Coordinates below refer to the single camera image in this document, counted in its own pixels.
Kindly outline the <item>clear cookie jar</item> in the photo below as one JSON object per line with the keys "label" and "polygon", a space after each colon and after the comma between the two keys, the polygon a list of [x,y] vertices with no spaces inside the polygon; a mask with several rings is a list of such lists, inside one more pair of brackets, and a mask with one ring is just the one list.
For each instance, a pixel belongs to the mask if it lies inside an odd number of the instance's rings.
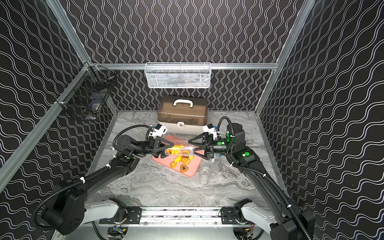
{"label": "clear cookie jar", "polygon": [[165,150],[165,154],[168,156],[190,157],[193,156],[194,153],[195,147],[190,144],[177,144]]}
{"label": "clear cookie jar", "polygon": [[211,171],[208,168],[201,168],[200,169],[200,175],[199,175],[199,182],[202,185],[207,185],[209,182],[209,178],[211,176]]}

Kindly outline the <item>orange swirl cookie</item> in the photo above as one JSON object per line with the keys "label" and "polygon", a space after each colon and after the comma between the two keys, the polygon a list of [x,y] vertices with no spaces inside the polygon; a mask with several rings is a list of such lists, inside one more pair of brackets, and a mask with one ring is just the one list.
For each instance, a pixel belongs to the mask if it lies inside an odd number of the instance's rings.
{"label": "orange swirl cookie", "polygon": [[181,159],[181,162],[182,162],[184,165],[188,165],[188,164],[191,162],[191,160],[190,160],[189,158],[182,158],[182,159]]}
{"label": "orange swirl cookie", "polygon": [[177,166],[177,163],[175,161],[170,162],[170,167],[175,168]]}

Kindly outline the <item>brown heart cookie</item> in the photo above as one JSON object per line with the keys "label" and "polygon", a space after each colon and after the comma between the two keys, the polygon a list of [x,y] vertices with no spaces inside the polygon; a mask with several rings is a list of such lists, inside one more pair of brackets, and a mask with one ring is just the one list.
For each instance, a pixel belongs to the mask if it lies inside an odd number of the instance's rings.
{"label": "brown heart cookie", "polygon": [[180,165],[180,172],[184,173],[189,170],[189,167],[187,165]]}

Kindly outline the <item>clear cookie jar handled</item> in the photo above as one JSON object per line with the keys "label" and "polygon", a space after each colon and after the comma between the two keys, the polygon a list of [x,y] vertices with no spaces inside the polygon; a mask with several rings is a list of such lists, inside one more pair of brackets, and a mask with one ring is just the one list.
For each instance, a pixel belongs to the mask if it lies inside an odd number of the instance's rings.
{"label": "clear cookie jar handled", "polygon": [[210,171],[214,174],[218,174],[221,171],[221,167],[218,164],[211,164]]}

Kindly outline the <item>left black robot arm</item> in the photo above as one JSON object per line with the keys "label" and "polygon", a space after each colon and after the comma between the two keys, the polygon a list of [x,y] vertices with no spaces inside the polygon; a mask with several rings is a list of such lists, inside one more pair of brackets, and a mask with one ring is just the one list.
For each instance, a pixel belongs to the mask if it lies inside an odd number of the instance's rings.
{"label": "left black robot arm", "polygon": [[157,124],[154,127],[134,125],[125,128],[113,140],[117,155],[109,163],[77,181],[62,181],[32,213],[34,228],[56,230],[67,235],[78,228],[86,215],[85,203],[109,183],[131,173],[145,155],[159,157],[174,143],[162,138],[167,127]]}

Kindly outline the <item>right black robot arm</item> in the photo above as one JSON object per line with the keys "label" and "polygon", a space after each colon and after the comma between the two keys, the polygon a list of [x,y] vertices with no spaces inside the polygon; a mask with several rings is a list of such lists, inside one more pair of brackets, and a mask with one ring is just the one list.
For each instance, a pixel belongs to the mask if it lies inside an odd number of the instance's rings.
{"label": "right black robot arm", "polygon": [[272,240],[313,239],[313,213],[300,210],[270,176],[260,157],[247,146],[243,126],[222,117],[216,127],[207,125],[203,129],[202,134],[188,141],[195,146],[196,155],[205,160],[211,160],[215,155],[226,157],[231,167],[251,181],[270,208],[266,211],[251,200],[244,199],[235,204],[225,220],[254,224],[254,228],[260,231],[251,234],[252,240],[259,239],[263,234],[269,235]]}

